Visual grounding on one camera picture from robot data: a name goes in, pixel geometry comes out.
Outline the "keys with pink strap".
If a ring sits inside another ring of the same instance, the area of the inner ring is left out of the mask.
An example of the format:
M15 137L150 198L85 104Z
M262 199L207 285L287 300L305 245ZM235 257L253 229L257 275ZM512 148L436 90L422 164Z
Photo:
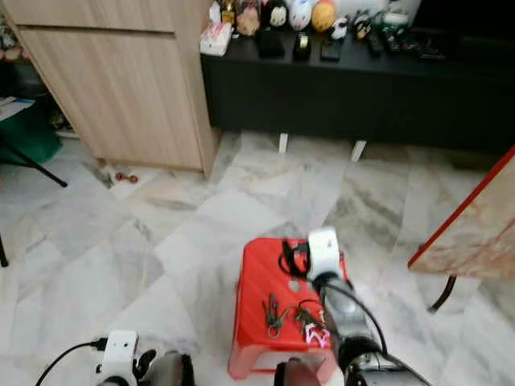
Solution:
M295 323L299 325L299 334L306 344L317 344L320 348L330 348L331 332L323 320L323 311L314 308L314 299L302 299L295 305Z

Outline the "black tripod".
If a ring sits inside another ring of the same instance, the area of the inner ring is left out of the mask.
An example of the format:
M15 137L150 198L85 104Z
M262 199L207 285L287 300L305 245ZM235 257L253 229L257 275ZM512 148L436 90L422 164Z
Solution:
M54 181L54 183L58 184L59 187L65 188L68 186L65 180L56 177L54 173L52 173L47 168L44 168L39 162L34 161L34 159L30 158L29 155L24 154L21 150L18 150L14 145L11 145L7 141L3 141L2 148L13 154L16 158L19 160L16 161L4 161L3 158L0 159L1 164L8 164L12 166L20 166L21 168L30 168L37 170L37 172L41 173L45 177L48 177L51 181Z

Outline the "green bag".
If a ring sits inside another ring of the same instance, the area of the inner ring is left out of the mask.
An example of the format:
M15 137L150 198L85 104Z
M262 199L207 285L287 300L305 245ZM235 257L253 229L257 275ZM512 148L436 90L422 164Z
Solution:
M3 141L14 145L39 164L54 158L63 147L45 110L36 103L21 113L0 121L0 133ZM1 158L7 161L19 160L3 148Z

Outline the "white paper sheet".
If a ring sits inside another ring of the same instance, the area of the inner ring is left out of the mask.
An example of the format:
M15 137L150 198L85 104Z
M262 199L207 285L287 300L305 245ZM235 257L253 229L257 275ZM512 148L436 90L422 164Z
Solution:
M14 98L14 96L3 98L0 100L0 121L14 117L15 114L30 108L34 103L35 100L27 98Z

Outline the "small shelf figurines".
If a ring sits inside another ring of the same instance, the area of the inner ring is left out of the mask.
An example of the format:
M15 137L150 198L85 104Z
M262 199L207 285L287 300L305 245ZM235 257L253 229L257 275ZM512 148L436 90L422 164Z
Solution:
M0 26L1 60L4 62L18 62L22 59L23 49L16 40L14 32L7 26Z

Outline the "light wooden cabinet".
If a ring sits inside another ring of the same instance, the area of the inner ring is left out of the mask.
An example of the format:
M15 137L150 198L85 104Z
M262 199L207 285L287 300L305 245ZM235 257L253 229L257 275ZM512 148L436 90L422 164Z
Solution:
M0 0L56 103L106 164L213 171L200 37L213 0Z

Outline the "pink tissue box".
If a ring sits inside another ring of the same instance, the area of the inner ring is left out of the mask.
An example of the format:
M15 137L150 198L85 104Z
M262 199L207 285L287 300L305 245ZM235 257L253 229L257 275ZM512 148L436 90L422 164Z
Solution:
M224 56L233 34L232 23L209 23L201 32L199 51L202 55Z

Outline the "red plastic stool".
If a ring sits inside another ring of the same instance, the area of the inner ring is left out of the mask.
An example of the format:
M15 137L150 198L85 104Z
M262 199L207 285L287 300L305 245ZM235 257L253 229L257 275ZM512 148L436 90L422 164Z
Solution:
M243 381L257 374L273 374L277 365L298 358L312 367L319 382L327 384L337 371L330 348L306 344L295 322L295 305L314 299L314 308L323 307L317 293L304 279L290 275L281 261L283 247L299 245L299 239L257 238L246 244L236 287L234 335L229 350L228 374ZM262 301L275 294L280 311L286 312L278 339L269 339Z

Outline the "gold trophy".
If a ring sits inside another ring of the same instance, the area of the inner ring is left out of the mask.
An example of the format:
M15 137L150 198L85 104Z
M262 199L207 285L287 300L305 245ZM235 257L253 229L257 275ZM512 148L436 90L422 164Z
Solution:
M220 21L234 25L236 18L236 0L218 0L220 4Z

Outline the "dark green key bunch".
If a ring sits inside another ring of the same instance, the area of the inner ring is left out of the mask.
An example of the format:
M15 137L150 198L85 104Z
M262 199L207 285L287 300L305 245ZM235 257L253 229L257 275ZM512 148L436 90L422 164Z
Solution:
M286 320L286 312L280 311L279 305L275 294L269 294L268 298L262 301L262 312L267 326L266 334L269 339L278 339Z

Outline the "red lid jar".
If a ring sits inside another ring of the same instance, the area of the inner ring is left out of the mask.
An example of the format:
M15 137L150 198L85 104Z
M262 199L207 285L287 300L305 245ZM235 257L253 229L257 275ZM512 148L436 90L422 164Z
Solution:
M239 35L253 37L261 28L262 0L236 0L235 28Z

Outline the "black pouch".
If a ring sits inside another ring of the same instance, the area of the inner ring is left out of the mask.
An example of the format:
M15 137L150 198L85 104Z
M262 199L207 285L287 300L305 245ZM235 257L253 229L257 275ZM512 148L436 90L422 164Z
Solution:
M284 45L286 34L270 28L258 30L254 36L255 47L257 48L258 58L278 59L286 55L286 45Z

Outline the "black round plush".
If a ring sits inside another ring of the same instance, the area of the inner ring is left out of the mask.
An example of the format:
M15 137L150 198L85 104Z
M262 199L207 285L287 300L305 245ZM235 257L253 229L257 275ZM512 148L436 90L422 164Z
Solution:
M262 28L282 28L288 22L287 0L262 0Z

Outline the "black upright gadget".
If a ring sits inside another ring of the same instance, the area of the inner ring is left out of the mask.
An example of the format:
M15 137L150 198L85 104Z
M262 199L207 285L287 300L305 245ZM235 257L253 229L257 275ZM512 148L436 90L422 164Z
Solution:
M293 46L293 61L307 62L310 59L313 42L311 36L306 33L298 33L295 36Z

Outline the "white round plush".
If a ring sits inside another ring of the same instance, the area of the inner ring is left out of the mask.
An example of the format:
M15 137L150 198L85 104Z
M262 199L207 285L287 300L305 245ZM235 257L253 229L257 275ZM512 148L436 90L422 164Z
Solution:
M317 0L288 1L288 22L295 31L305 30L311 23L311 14Z

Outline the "black flat gadget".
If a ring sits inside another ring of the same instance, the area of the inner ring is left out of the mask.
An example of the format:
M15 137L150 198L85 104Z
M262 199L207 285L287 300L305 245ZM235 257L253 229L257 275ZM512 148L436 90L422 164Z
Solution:
M325 38L319 49L319 61L338 63L342 56L344 42L334 38Z

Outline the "black low console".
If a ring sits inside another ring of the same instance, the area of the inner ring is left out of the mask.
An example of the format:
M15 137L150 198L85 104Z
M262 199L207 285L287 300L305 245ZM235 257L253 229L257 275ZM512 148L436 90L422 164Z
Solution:
M320 37L297 61L295 36L279 38L276 58L253 38L201 56L211 125L490 154L515 145L515 65L375 56L352 39L338 61L323 61Z

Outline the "yellow round plush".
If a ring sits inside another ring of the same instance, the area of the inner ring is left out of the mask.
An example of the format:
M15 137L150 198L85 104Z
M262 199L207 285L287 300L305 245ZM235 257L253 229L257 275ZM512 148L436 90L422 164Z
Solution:
M327 32L337 18L335 0L315 0L311 10L311 28L319 33Z

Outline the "small panda figure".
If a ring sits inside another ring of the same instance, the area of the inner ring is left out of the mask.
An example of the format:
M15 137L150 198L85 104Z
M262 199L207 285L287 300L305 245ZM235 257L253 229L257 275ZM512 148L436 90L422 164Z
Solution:
M332 28L330 29L330 38L331 40L343 40L346 38L348 33L348 18L338 18L332 23Z

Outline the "black white figure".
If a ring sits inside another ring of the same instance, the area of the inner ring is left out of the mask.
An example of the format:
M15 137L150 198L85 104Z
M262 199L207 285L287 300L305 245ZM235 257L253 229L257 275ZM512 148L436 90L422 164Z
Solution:
M351 30L356 40L367 38L372 32L372 15L370 10L358 10L351 18Z

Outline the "white green dock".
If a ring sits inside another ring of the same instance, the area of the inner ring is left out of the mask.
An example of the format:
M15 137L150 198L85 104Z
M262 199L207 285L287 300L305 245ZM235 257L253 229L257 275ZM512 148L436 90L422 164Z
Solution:
M404 10L384 10L380 14L380 29L383 31L400 31L408 28L410 16Z

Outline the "large black remote control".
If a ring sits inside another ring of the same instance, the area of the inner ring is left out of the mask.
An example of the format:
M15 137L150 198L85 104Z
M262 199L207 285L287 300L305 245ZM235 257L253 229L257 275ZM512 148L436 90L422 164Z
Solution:
M405 37L405 51L422 61L445 61L447 55L437 44L434 37L424 34L412 34Z

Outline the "black curved table leg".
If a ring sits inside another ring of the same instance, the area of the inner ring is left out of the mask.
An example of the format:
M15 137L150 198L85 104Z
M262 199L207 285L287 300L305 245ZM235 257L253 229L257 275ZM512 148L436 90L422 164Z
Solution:
M457 276L449 276L445 286L443 287L442 293L431 303L427 308L427 312L430 314L437 313L445 302L451 298L451 295L454 291L454 286L456 286Z

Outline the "marble table with red edge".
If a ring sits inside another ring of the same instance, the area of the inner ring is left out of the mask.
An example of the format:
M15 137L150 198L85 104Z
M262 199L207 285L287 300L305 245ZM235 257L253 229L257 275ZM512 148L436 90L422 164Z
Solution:
M515 145L408 262L411 271L515 279Z

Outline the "black television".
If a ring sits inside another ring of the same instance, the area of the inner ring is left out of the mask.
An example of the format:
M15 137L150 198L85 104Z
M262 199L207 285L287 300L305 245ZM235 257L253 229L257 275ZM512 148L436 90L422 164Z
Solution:
M515 0L422 0L414 26L490 39L515 39Z

